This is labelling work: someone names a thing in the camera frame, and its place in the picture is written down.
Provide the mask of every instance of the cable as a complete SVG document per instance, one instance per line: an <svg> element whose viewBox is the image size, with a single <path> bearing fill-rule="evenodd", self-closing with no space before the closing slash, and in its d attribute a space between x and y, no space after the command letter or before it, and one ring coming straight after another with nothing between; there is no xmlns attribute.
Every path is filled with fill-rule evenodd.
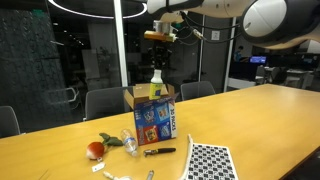
<svg viewBox="0 0 320 180"><path fill-rule="evenodd" d="M229 27L223 27L223 28L214 28L214 27L208 27L208 26L203 26L202 24L199 24L195 21L193 21L188 15L186 15L186 13L184 13L183 11L180 11L181 16L183 18L183 20L187 21L191 21L193 24L199 26L199 27L203 27L203 28L207 28L207 29L212 29L212 30L227 30L227 29L231 29L231 28L235 28L235 27L239 27L239 24L236 24L234 26L229 26Z"/></svg>
<svg viewBox="0 0 320 180"><path fill-rule="evenodd" d="M180 31L179 29L177 29L177 28L175 28L175 27L173 27L173 26L171 26L171 28L172 28L173 30L176 30L177 33Z"/></svg>
<svg viewBox="0 0 320 180"><path fill-rule="evenodd" d="M229 38L229 39L226 39L226 40L223 40L223 41L210 41L210 40L204 39L204 42L209 43L209 44L220 44L220 43L225 43L225 42L231 41L231 40L239 37L240 35L241 35L241 33L235 35L232 38Z"/></svg>
<svg viewBox="0 0 320 180"><path fill-rule="evenodd" d="M186 24L189 26L189 28L192 29L192 32L193 32L193 34L194 34L195 36L197 36L199 39L204 40L204 42L209 43L209 44L225 43L225 42L231 41L231 40L233 40L233 39L235 39L235 38L237 38L237 37L239 37L239 36L241 35L241 33L239 33L239 34L235 35L234 37L229 38L229 39L226 39L226 40L223 40L223 41L210 41L210 40L207 40L197 29L194 29L193 27L191 27L187 19L185 20L185 22L186 22Z"/></svg>
<svg viewBox="0 0 320 180"><path fill-rule="evenodd" d="M183 41L181 41L181 40L179 40L179 39L178 39L178 41L179 41L181 44L184 44L184 45L187 45L187 46L193 46L193 45L197 44L199 40L196 40L196 41L193 42L193 43L186 43L186 42L183 42Z"/></svg>
<svg viewBox="0 0 320 180"><path fill-rule="evenodd" d="M178 37L178 39L179 39L179 40L181 40L181 39L187 39L187 38L188 38L188 37L190 37L190 36L191 36L192 34L193 34L193 32L191 31L191 32L190 32L190 34L189 34L188 36L186 36L186 37L183 37L183 38L181 38L181 37Z"/></svg>
<svg viewBox="0 0 320 180"><path fill-rule="evenodd" d="M184 26L183 28L181 28L181 29L176 29L176 28L173 28L174 30L176 30L177 31L177 35L178 34L180 34L182 31L184 31L184 30L186 30L186 29L190 29L190 27L189 26Z"/></svg>

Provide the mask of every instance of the glass wall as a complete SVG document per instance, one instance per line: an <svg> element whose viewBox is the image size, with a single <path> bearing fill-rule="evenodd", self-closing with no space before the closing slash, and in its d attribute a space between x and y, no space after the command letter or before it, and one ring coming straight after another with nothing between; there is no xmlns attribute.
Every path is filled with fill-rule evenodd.
<svg viewBox="0 0 320 180"><path fill-rule="evenodd" d="M139 13L142 8L141 2L122 1L124 16ZM202 23L202 15L194 13L188 15ZM154 31L153 21L147 12L136 18L123 19L129 85L148 83L153 76L154 52L151 50L156 42L144 38L146 31ZM175 42L162 42L163 47L171 54L164 60L166 64L162 69L162 79L165 83L174 85L177 92L180 91L182 83L198 80L200 41L186 27L184 22L173 24L173 32L177 34L178 39Z"/></svg>
<svg viewBox="0 0 320 180"><path fill-rule="evenodd" d="M153 75L144 38L153 19L141 1L121 1L124 42L117 39L113 0L4 0L0 2L0 106L12 106L22 132L85 117L88 91L122 86L118 44L125 47L128 85ZM190 13L201 22L201 15ZM199 41L177 24L162 77L179 91L197 80Z"/></svg>

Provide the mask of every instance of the ceiling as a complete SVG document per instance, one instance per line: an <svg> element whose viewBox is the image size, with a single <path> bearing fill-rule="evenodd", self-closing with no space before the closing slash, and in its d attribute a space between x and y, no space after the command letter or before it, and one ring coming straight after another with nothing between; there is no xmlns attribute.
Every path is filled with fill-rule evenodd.
<svg viewBox="0 0 320 180"><path fill-rule="evenodd" d="M113 0L55 0L57 4L72 11L98 16L113 16ZM142 2L146 0L122 0L123 16L137 14L142 11ZM114 23L110 19L98 19L73 14L52 5L48 0L1 0L0 7L3 9L18 9L48 12L53 25L53 31L57 41L62 43L77 44L78 40L89 44L88 23ZM124 24L152 24L151 16L146 12L142 16L124 19Z"/></svg>

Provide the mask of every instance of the ceiling light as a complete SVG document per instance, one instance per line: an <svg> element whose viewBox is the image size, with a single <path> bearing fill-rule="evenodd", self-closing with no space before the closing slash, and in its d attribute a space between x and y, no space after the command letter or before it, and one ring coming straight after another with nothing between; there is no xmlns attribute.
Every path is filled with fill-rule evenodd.
<svg viewBox="0 0 320 180"><path fill-rule="evenodd" d="M101 18L101 19L114 19L114 17L111 17L111 16L97 16L97 15L85 14L85 13L73 11L73 10L67 9L67 8L57 4L56 2L54 2L54 0L48 0L48 1L52 5L56 6L57 8L60 8L62 10L68 11L68 12L73 13L73 14L78 14L78 15L87 16L87 17ZM137 17L137 16L140 16L140 15L144 14L147 11L147 5L146 5L146 3L142 3L142 5L143 5L143 10L140 13L134 14L134 15L131 15L131 16L124 16L123 18L133 18L133 17Z"/></svg>

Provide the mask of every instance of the green leaf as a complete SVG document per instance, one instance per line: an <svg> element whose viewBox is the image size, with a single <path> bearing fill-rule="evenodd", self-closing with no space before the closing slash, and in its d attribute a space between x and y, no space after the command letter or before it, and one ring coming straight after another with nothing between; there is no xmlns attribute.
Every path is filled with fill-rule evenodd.
<svg viewBox="0 0 320 180"><path fill-rule="evenodd" d="M103 140L103 141L102 141L102 144L103 144L104 146L108 146L108 141Z"/></svg>
<svg viewBox="0 0 320 180"><path fill-rule="evenodd" d="M110 140L110 135L109 134L100 133L99 135L104 139L104 141L109 141Z"/></svg>
<svg viewBox="0 0 320 180"><path fill-rule="evenodd" d="M109 141L107 142L107 145L111 146L123 146L123 143L121 140L119 140L117 137L110 137Z"/></svg>

